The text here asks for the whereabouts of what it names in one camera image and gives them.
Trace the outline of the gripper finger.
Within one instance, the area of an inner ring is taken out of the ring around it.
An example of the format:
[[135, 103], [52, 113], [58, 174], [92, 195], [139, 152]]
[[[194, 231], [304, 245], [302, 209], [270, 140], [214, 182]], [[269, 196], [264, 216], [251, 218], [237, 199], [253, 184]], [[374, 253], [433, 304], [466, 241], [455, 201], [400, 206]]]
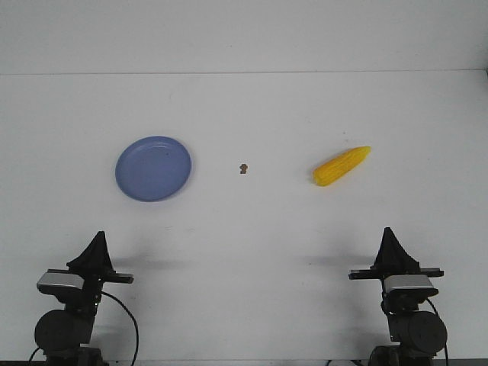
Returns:
[[111, 262], [111, 257], [108, 252], [108, 244], [107, 244], [105, 233], [103, 233], [103, 268], [104, 271], [114, 271], [114, 267]]
[[374, 260], [374, 267], [384, 267], [389, 263], [389, 242], [390, 242], [390, 228], [385, 227], [380, 242], [380, 248]]
[[108, 248], [104, 231], [98, 231], [80, 256], [72, 260], [73, 268], [106, 269]]
[[401, 246], [399, 240], [390, 229], [390, 250], [398, 268], [418, 268], [419, 262], [410, 256]]

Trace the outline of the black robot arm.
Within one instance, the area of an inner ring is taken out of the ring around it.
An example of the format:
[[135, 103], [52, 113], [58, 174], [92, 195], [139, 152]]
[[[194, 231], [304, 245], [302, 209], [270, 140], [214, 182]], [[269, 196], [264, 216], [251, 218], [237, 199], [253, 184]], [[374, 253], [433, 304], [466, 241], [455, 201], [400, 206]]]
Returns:
[[423, 268], [401, 246], [393, 230], [384, 229], [373, 265], [351, 270], [352, 281], [379, 280], [380, 308], [387, 318], [391, 345], [375, 347], [369, 365], [433, 365], [433, 359], [445, 350], [448, 331], [436, 309], [424, 311], [423, 303], [432, 304], [438, 289], [431, 282], [440, 278], [440, 268]]
[[105, 232], [99, 231], [65, 269], [48, 269], [38, 280], [40, 293], [55, 297], [62, 309], [45, 313], [34, 329], [36, 350], [42, 351], [46, 365], [107, 365], [101, 349], [90, 347], [98, 305], [103, 297], [118, 303], [133, 322], [134, 365], [139, 351], [140, 333], [135, 316], [114, 295], [103, 291], [106, 283], [131, 284], [132, 274], [114, 270], [108, 253]]

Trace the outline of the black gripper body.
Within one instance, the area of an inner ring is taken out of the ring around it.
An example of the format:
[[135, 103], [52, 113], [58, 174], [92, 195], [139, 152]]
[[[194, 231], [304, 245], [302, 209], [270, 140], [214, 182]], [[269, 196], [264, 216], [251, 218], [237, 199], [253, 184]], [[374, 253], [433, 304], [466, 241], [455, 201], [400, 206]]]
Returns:
[[387, 271], [377, 268], [351, 270], [348, 273], [348, 279], [351, 281], [361, 280], [379, 280], [381, 285], [381, 296], [383, 301], [393, 301], [407, 299], [411, 301], [425, 301], [429, 297], [410, 296], [408, 294], [387, 294], [384, 290], [384, 280], [391, 275], [427, 275], [429, 280], [432, 278], [442, 278], [445, 272], [440, 268], [420, 268], [418, 271]]
[[132, 284], [134, 276], [116, 272], [113, 268], [102, 266], [98, 268], [69, 265], [69, 272], [80, 276], [82, 285], [82, 299], [84, 301], [98, 301], [105, 283]]

